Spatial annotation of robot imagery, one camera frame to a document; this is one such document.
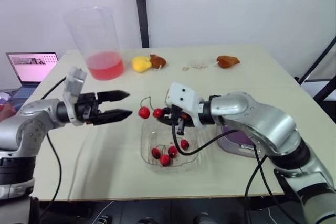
yellow toy fruit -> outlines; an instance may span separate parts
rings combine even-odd
[[[136,72],[142,73],[152,67],[150,58],[146,56],[136,56],[132,59],[132,67]]]

purple container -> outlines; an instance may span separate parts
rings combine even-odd
[[[220,135],[230,130],[231,129],[229,127],[218,127],[217,134]],[[253,142],[242,131],[237,131],[223,136],[217,140],[217,143],[220,148],[222,148],[226,152],[255,158]],[[258,150],[258,154],[260,158],[263,157],[263,153],[260,150]]]

brown toy croissant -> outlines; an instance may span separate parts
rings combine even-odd
[[[228,55],[222,55],[217,57],[218,65],[221,68],[229,68],[235,64],[240,63],[237,57],[231,57]]]
[[[152,64],[152,68],[159,68],[160,66],[161,68],[163,68],[164,65],[167,64],[166,60],[160,56],[157,55],[150,55],[150,56],[151,56],[150,62]]]

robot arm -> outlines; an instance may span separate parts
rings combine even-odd
[[[307,223],[335,223],[332,177],[301,138],[293,118],[284,111],[258,103],[243,92],[215,95],[204,101],[179,83],[171,85],[166,104],[172,108],[171,117],[176,122],[171,123],[178,124],[178,134],[183,134],[188,120],[180,117],[181,113],[186,113],[199,128],[217,124],[245,132],[272,161],[285,194],[294,193],[300,199]]]
[[[0,123],[0,201],[29,195],[33,191],[35,158],[49,130],[66,123],[99,125],[121,121],[132,111],[109,110],[102,113],[104,101],[119,101],[129,96],[123,91],[80,94],[86,74],[73,68],[66,79],[64,102],[39,100],[22,107]]]

laptop screen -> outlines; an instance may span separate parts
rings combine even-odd
[[[42,82],[58,61],[54,52],[6,54],[20,82]]]

